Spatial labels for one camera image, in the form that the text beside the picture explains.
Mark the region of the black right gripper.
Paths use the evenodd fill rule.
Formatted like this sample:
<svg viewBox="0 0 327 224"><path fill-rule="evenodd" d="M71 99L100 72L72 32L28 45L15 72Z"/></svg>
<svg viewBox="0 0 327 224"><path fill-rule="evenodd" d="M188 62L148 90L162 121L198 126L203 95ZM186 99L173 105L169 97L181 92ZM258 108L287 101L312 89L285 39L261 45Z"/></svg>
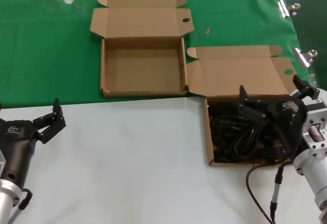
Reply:
<svg viewBox="0 0 327 224"><path fill-rule="evenodd" d="M246 119L264 122L268 115L288 158L296 158L307 149L301 131L303 115L297 114L296 103L303 103L306 97L311 100L318 99L318 89L300 79L298 75L293 76L293 83L298 91L291 95L291 100L281 99L269 104L260 99L249 98L245 87L241 85L238 103L238 113Z"/></svg>

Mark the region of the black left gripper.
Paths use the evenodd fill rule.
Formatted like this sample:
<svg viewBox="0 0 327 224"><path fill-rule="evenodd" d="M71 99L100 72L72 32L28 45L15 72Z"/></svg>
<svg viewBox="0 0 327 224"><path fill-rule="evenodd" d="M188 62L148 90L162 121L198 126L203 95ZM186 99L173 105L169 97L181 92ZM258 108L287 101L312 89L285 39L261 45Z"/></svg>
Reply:
<svg viewBox="0 0 327 224"><path fill-rule="evenodd" d="M1 152L6 160L1 179L24 186L36 140L46 144L65 127L66 122L58 98L54 101L51 113L33 122L1 119Z"/></svg>

